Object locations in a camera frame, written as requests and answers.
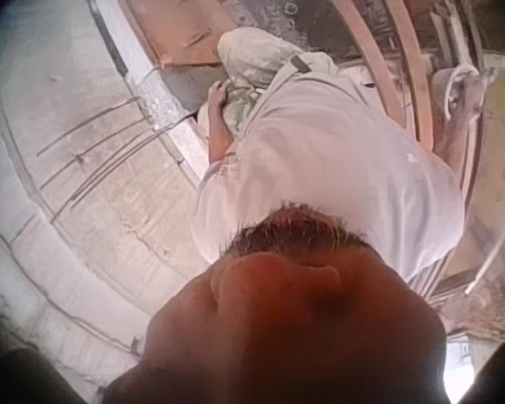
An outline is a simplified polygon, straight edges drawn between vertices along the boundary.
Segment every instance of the white shirt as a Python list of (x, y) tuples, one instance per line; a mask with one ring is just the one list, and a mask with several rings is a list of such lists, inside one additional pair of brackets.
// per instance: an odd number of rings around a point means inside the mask
[(456, 245), (464, 203), (447, 165), (349, 78), (280, 74), (200, 185), (192, 232), (209, 262), (284, 202), (342, 218), (405, 280)]

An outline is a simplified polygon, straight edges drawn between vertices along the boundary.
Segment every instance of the man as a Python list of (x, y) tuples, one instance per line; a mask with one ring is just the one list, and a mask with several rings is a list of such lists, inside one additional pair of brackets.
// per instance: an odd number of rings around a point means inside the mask
[[(219, 52), (234, 89), (226, 110), (210, 90), (193, 220), (212, 265), (153, 317), (105, 402), (449, 402), (443, 326), (404, 282), (460, 238), (449, 167), (327, 55), (255, 29)], [(465, 141), (456, 127), (445, 145)]]

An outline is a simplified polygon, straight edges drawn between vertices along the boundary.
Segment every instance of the wooden board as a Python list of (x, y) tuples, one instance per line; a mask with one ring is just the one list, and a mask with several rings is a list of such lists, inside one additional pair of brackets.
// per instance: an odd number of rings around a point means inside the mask
[(126, 0), (160, 67), (220, 63), (217, 43), (237, 26), (217, 0)]
[(425, 148), (432, 150), (434, 144), (432, 105), (417, 34), (404, 2), (402, 0), (384, 1), (395, 25), (407, 69), (408, 81), (412, 90), (417, 138)]
[(385, 112), (398, 125), (405, 127), (406, 119), (401, 102), (396, 95), (395, 83), (391, 78), (385, 59), (381, 55), (380, 48), (359, 10), (355, 7), (353, 0), (332, 0), (332, 3), (343, 18), (352, 35), (353, 42), (370, 70)]

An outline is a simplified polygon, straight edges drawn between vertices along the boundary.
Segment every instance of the wooden beam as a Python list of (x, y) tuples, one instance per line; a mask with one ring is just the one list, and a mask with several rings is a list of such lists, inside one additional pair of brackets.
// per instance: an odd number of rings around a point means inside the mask
[(404, 56), (404, 63), (412, 91), (417, 138), (426, 149), (432, 150), (434, 145), (432, 105), (417, 33), (413, 27), (406, 5), (402, 0), (384, 1), (395, 25), (402, 55)]
[(359, 49), (359, 53), (370, 70), (370, 74), (378, 88), (378, 94), (380, 95), (385, 113), (398, 125), (405, 127), (406, 119), (404, 111), (396, 95), (396, 87), (391, 78), (391, 73), (369, 27), (359, 13), (359, 10), (355, 7), (354, 1), (332, 0), (332, 3), (343, 18), (352, 35), (353, 42)]

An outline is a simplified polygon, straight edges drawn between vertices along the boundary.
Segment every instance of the person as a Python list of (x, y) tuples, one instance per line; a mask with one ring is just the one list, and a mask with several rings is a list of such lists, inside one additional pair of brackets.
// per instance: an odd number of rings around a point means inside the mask
[(104, 403), (449, 402), (443, 325), (407, 286), (460, 239), (449, 166), (324, 53), (257, 29), (219, 53), (231, 86), (199, 114), (210, 168), (192, 220), (211, 265), (151, 319)]

